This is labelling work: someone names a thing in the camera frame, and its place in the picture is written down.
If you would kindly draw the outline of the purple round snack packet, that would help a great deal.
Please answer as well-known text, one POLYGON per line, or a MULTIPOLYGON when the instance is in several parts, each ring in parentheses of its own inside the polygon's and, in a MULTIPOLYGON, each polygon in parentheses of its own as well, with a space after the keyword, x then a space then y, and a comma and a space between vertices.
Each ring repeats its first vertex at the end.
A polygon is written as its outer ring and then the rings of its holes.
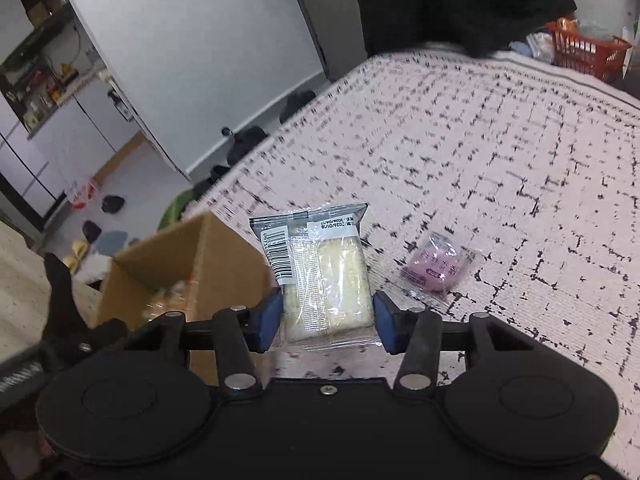
POLYGON ((401 269, 402 288, 414 298, 442 298, 472 268, 478 252, 431 231, 401 269))

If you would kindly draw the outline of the white black snack packet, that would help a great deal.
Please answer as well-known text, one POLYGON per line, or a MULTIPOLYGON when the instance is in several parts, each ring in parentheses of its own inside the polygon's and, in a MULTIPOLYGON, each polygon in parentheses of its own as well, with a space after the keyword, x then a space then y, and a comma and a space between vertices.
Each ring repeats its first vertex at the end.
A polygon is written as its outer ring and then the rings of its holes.
POLYGON ((254 217, 282 290, 280 343, 308 350, 370 344, 374 307, 360 237, 366 203, 254 217))

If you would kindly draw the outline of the orange cracker packet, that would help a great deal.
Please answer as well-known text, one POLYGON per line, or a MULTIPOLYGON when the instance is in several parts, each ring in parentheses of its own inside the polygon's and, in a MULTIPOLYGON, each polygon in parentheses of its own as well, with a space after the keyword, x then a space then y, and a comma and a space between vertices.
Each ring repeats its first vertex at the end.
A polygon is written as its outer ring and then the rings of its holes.
POLYGON ((142 311, 145 321, 152 321, 169 312, 181 312, 188 321, 193 318, 195 292, 194 284, 190 280, 175 282, 169 288, 157 292, 146 304, 142 311))

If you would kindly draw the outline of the open cardboard box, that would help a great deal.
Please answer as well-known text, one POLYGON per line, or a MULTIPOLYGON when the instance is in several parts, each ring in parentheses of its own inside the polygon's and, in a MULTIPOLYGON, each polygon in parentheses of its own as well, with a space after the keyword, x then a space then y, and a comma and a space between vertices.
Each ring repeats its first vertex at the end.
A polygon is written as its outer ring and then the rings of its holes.
POLYGON ((102 284, 96 322, 117 318, 133 332, 141 330, 130 350, 158 351, 216 386, 212 332, 206 326, 203 333, 190 334, 186 323, 207 323, 230 307, 255 307, 273 285, 262 253, 206 212, 119 252, 102 284), (190 284, 189 311, 145 322, 143 313, 153 297, 180 281, 190 284))

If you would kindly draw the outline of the black sock foot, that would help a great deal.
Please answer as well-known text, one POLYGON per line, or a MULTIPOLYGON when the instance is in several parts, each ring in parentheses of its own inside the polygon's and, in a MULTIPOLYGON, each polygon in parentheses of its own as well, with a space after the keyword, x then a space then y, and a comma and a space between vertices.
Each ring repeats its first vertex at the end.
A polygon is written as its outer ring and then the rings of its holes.
POLYGON ((62 340, 88 332, 89 326, 76 306, 70 269, 50 252, 44 255, 43 263, 51 290, 48 317, 42 331, 42 339, 62 340))

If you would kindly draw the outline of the dotted cream tablecloth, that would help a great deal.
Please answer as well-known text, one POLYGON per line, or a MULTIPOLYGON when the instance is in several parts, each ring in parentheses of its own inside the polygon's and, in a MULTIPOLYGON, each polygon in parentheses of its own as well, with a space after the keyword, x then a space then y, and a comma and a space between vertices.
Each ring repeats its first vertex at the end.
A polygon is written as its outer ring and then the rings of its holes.
POLYGON ((47 322, 51 287, 43 258, 5 223, 0 232, 0 359, 36 344, 47 322))

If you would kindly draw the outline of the green cartoon floor mat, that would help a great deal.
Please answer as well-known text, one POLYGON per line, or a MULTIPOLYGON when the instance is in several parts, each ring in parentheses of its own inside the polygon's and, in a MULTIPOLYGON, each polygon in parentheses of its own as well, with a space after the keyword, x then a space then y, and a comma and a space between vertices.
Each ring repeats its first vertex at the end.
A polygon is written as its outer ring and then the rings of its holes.
POLYGON ((170 228, 181 221, 183 211, 194 200, 194 191, 192 188, 185 190, 178 194, 165 209, 163 215, 160 217, 160 223, 157 226, 157 231, 170 228))

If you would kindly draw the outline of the red white plastic bag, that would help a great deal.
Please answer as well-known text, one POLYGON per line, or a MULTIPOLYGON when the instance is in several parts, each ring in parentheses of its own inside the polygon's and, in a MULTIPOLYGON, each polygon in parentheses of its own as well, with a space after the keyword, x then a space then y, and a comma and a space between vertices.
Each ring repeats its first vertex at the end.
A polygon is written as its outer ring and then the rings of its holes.
POLYGON ((65 189, 65 196, 73 210, 81 210, 86 208, 99 192, 99 183, 93 178, 88 178, 69 183, 65 189))

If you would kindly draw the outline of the white black-patterned bed blanket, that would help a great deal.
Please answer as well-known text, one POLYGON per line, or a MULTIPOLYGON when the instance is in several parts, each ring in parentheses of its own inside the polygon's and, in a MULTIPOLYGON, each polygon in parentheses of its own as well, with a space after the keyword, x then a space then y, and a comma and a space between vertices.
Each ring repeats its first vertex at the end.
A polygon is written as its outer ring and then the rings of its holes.
POLYGON ((605 459, 639 474, 639 102, 524 56, 370 58, 192 207, 250 237, 254 216, 364 203, 374 289, 431 232, 475 252, 433 308, 484 311, 602 377, 620 401, 605 459))

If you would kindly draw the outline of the black slippers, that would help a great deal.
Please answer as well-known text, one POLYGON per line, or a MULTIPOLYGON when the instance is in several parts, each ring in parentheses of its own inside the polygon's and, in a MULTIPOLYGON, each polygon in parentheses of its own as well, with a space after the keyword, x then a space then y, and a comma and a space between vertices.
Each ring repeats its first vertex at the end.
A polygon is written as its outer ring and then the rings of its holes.
POLYGON ((291 93, 286 99, 285 106, 279 115, 280 124, 285 124, 309 102, 313 101, 316 96, 314 90, 302 90, 291 93))

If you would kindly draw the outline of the white kitchen cabinet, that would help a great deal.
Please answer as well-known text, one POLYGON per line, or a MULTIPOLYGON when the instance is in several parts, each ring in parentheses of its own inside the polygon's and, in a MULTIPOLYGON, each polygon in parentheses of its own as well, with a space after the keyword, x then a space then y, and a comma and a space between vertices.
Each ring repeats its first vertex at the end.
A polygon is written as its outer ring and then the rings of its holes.
POLYGON ((113 86, 93 76, 28 130, 1 100, 1 181, 43 224, 74 184, 96 176, 139 125, 113 86))

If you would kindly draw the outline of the black clothes pile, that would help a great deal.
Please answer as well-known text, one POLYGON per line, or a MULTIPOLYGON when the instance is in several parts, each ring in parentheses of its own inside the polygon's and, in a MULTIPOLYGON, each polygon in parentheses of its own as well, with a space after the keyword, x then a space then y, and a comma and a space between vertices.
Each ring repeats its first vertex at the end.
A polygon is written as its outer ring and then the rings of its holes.
POLYGON ((357 0, 367 55, 426 42, 456 44, 482 58, 569 18, 575 0, 357 0))

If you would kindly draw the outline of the red plastic basket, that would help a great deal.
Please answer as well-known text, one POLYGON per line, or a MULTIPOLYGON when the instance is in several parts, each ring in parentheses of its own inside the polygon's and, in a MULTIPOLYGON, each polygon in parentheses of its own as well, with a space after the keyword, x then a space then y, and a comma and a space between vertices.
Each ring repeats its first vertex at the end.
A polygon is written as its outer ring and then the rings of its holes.
POLYGON ((627 40, 617 36, 607 40, 585 36, 564 18, 560 22, 547 23, 546 29, 553 41, 555 66, 605 82, 623 75, 626 54, 632 47, 627 40))

